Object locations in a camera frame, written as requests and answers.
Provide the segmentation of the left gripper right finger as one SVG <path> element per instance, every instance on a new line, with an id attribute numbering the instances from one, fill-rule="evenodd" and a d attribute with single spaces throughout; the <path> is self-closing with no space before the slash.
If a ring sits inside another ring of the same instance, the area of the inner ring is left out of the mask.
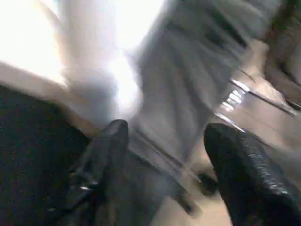
<path id="1" fill-rule="evenodd" d="M 221 123 L 204 130 L 206 153 L 234 226 L 299 226 L 301 193 L 261 141 Z"/>

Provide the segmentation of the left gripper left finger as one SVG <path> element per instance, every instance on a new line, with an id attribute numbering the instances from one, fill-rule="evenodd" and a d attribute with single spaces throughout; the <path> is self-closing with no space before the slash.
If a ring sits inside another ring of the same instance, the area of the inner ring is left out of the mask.
<path id="1" fill-rule="evenodd" d="M 125 153 L 128 140 L 125 120 L 113 120 L 91 140 L 53 193 L 55 226 L 112 225 L 108 191 L 116 157 Z"/>

